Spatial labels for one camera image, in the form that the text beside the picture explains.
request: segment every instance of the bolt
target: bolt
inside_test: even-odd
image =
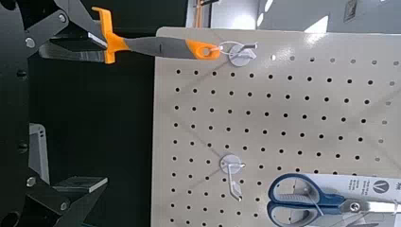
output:
[[[26,153],[27,150],[28,150],[28,146],[27,146],[26,143],[21,143],[21,144],[18,145],[18,151],[20,153]]]
[[[60,209],[61,209],[62,211],[66,210],[67,208],[68,208],[68,203],[67,203],[67,202],[63,202],[63,203],[61,204],[61,206],[60,206]]]
[[[36,178],[35,177],[30,177],[26,180],[26,186],[27,187],[33,187],[36,184]]]
[[[62,14],[59,15],[59,19],[60,19],[60,21],[63,22],[63,23],[65,23],[65,22],[67,21],[67,19],[65,18],[65,16],[62,15]]]
[[[350,210],[351,210],[352,212],[358,212],[359,209],[360,209],[359,203],[357,203],[357,202],[351,203],[351,205],[350,205]]]

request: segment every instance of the scissors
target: scissors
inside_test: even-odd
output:
[[[304,183],[299,193],[279,194],[278,188],[284,180],[296,180]],[[362,201],[344,198],[338,194],[324,193],[312,180],[303,174],[285,174],[277,178],[269,189],[270,202],[268,215],[271,221],[280,227],[303,227],[311,224],[324,215],[342,215],[345,213],[397,214],[401,207],[397,202]],[[279,212],[289,210],[297,217],[290,224],[281,222],[276,216]]]

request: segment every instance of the pegboard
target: pegboard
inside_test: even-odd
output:
[[[401,36],[162,28],[258,42],[257,59],[156,59],[152,226],[273,226],[267,191],[289,172],[400,177]],[[220,159],[246,167],[231,197]]]

